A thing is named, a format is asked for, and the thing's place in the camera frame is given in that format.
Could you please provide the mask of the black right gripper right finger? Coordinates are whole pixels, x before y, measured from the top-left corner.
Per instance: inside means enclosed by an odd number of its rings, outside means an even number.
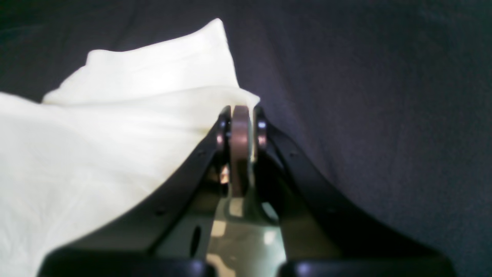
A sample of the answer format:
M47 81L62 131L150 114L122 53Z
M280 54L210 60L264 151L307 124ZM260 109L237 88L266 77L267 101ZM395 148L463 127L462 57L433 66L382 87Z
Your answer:
M454 277L450 260L357 207L300 147L253 111L257 193L278 216L279 277Z

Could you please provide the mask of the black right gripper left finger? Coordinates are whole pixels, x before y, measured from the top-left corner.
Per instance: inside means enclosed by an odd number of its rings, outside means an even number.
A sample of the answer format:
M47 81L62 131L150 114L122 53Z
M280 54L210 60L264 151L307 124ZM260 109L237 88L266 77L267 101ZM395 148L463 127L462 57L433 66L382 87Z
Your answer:
M39 277L215 277L207 248L223 197L248 190L249 111L227 106L183 164L151 195L46 256Z

